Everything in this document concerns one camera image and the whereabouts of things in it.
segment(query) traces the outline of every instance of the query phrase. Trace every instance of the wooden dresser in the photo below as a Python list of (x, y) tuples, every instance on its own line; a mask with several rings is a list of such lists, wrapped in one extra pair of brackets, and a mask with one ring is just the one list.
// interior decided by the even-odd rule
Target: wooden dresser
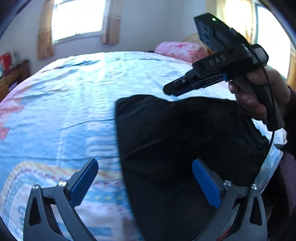
[(6, 84), (5, 76), (0, 78), (0, 102), (8, 95), (9, 90)]
[(0, 77), (0, 101), (18, 84), (30, 77), (29, 60), (24, 59), (18, 65), (4, 72)]

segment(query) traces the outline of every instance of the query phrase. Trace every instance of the bedsheet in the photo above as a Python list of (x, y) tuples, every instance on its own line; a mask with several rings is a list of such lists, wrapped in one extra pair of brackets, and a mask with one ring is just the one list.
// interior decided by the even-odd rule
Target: bedsheet
[[(97, 240), (142, 240), (120, 171), (114, 103), (134, 94), (235, 99), (223, 84), (180, 97), (163, 94), (165, 84), (190, 69), (154, 53), (96, 53), (57, 60), (18, 85), (0, 103), (0, 217), (16, 239), (22, 240), (32, 185), (55, 186), (95, 158), (99, 172), (77, 213)], [(265, 125), (254, 122), (270, 139)], [(284, 142), (285, 132), (277, 131), (274, 143)], [(255, 180), (262, 190), (281, 157), (272, 147)], [(61, 217), (57, 221), (71, 240)]]

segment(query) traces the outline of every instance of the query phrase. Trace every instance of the pink pillow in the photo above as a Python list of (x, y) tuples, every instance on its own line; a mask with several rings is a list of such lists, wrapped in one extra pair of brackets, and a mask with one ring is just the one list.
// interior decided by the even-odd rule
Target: pink pillow
[(209, 56), (207, 46), (188, 42), (163, 42), (156, 47), (155, 53), (190, 63)]

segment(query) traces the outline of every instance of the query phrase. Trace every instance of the metal screw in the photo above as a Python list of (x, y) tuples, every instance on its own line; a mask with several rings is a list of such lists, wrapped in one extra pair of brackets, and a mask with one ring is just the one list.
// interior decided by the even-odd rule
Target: metal screw
[(67, 185), (67, 182), (66, 181), (60, 181), (58, 185), (59, 185), (59, 187), (64, 187), (64, 186)]
[(225, 181), (223, 182), (223, 185), (226, 186), (226, 187), (231, 187), (232, 182), (229, 181), (229, 180), (225, 180)]
[(39, 185), (35, 184), (35, 185), (32, 187), (32, 190), (36, 191), (38, 188), (39, 188)]
[(251, 188), (254, 189), (254, 190), (257, 190), (258, 189), (258, 186), (256, 184), (252, 184), (251, 185)]

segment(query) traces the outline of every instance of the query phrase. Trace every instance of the red bag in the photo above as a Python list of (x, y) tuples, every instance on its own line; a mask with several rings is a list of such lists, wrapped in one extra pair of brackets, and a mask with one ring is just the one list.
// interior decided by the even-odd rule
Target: red bag
[(2, 66), (3, 71), (9, 70), (9, 67), (11, 66), (11, 54), (7, 52), (6, 54), (2, 55), (0, 57), (0, 65)]

